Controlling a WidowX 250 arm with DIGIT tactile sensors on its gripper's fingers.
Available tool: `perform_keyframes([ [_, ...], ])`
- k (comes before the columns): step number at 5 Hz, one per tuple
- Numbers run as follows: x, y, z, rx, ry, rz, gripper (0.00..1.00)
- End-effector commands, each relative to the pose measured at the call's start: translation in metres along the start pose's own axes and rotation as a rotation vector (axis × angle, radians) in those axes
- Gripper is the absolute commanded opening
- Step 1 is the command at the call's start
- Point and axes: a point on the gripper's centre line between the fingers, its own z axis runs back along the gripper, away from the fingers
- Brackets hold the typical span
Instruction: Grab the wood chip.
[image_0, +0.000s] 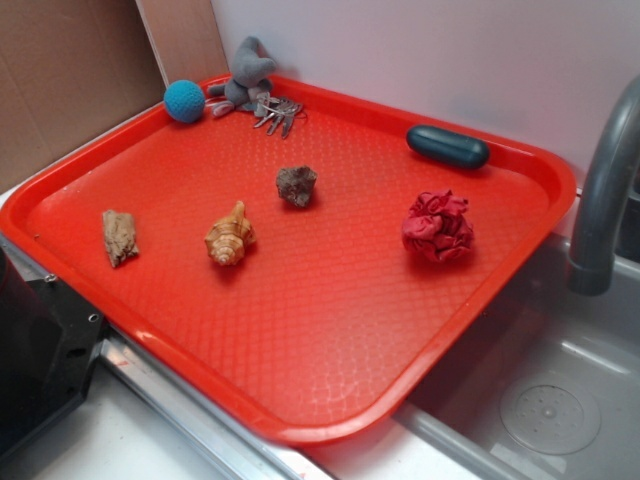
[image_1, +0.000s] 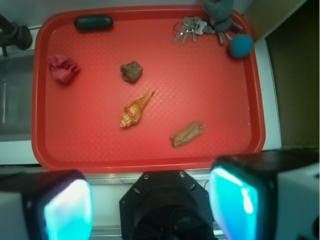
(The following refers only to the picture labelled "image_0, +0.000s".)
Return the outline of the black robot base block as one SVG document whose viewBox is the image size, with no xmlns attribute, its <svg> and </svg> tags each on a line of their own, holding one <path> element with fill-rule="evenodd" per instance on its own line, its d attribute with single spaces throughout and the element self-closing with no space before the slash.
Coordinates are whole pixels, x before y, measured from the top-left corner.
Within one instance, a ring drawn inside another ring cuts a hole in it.
<svg viewBox="0 0 640 480">
<path fill-rule="evenodd" d="M 1 253 L 1 459 L 87 397 L 104 315 L 62 280 L 26 280 Z"/>
</svg>

